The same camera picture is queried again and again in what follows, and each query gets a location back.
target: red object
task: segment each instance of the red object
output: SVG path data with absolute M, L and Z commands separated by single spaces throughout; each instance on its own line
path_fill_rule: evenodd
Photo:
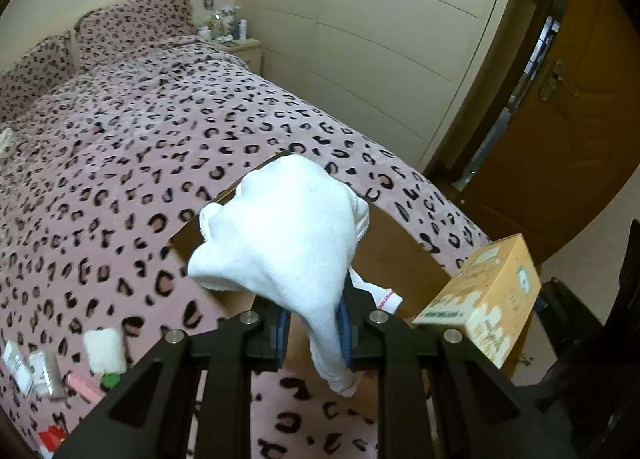
M 38 432 L 42 444 L 50 452 L 55 452 L 62 442 L 68 437 L 66 432 L 57 426 L 50 426 L 44 432 Z

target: white towel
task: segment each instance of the white towel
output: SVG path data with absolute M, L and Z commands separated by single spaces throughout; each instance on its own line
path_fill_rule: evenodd
M 368 227 L 369 205 L 347 185 L 302 156 L 281 157 L 249 172 L 224 206 L 203 208 L 205 242 L 188 275 L 208 289 L 249 289 L 300 315 L 318 373 L 335 392 L 353 395 L 357 384 L 342 359 L 335 318 L 346 274 L 374 291 L 386 311 L 402 301 L 350 268 Z

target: nightstand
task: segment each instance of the nightstand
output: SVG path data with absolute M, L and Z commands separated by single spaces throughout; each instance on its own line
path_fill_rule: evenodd
M 252 73 L 259 76 L 262 73 L 262 42 L 255 38 L 247 38 L 244 42 L 234 41 L 236 45 L 232 46 L 222 45 L 215 40 L 211 40 L 210 44 L 218 51 L 236 55 L 247 64 Z

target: tissue box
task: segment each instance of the tissue box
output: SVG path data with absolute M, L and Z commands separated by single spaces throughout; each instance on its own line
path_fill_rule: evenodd
M 540 278 L 519 233 L 473 252 L 413 322 L 459 329 L 501 367 L 539 291 Z

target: leopard print bedding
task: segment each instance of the leopard print bedding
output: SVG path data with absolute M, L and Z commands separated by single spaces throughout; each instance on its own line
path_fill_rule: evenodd
M 190 0 L 129 0 L 90 11 L 74 29 L 81 68 L 145 42 L 195 33 Z
M 86 330 L 122 327 L 134 363 L 168 328 L 217 326 L 223 312 L 167 239 L 281 150 L 387 211 L 450 273 L 488 242 L 393 153 L 195 36 L 112 54 L 9 123 L 20 139 L 0 159 L 0 339 L 25 355 L 54 349 L 63 374 L 90 376 Z M 328 389 L 282 370 L 252 391 L 254 457 L 375 457 L 375 423 Z M 74 391 L 27 400 L 1 362 L 0 405 L 33 447 L 39 430 L 72 431 L 92 407 Z
M 48 36 L 0 72 L 0 132 L 33 101 L 71 77 L 70 35 Z

